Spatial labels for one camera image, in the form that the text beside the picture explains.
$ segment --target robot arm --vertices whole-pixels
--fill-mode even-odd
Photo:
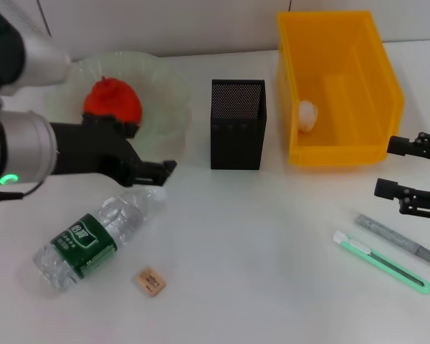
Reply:
[[[69,71],[69,57],[14,3],[1,0],[0,95],[61,83]],[[93,116],[81,124],[48,123],[36,113],[3,111],[0,98],[0,184],[41,185],[51,174],[102,173],[122,186],[162,186],[176,162],[143,162],[126,140],[135,133],[128,129],[114,118]],[[27,194],[0,193],[0,201]]]
[[[387,152],[399,156],[409,154],[430,159],[430,135],[419,133],[413,142],[409,142],[407,138],[392,136],[388,143]],[[408,186],[401,186],[395,181],[379,178],[374,195],[384,199],[398,199],[401,214],[430,219],[430,191],[416,190]]]

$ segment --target white egg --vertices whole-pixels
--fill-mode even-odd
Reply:
[[[304,132],[310,132],[317,122],[317,107],[309,100],[301,100],[300,102],[300,122],[298,128]]]

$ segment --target gray pen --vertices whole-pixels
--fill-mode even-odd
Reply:
[[[383,237],[384,239],[389,240],[389,242],[392,244],[395,244],[396,246],[401,247],[402,249],[405,249],[406,251],[416,255],[417,257],[425,259],[430,263],[430,250],[402,236],[396,231],[387,228],[383,224],[380,224],[379,222],[363,214],[360,214],[355,222],[361,225],[363,228],[366,228]]]

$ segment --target black mesh pencil holder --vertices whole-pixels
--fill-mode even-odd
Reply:
[[[212,80],[211,169],[258,170],[266,128],[264,80]]]

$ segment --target yellow storage bin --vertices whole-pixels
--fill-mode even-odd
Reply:
[[[354,166],[383,160],[404,101],[370,12],[283,12],[277,21],[277,86],[290,162]],[[298,132],[301,100],[318,108],[309,133]]]

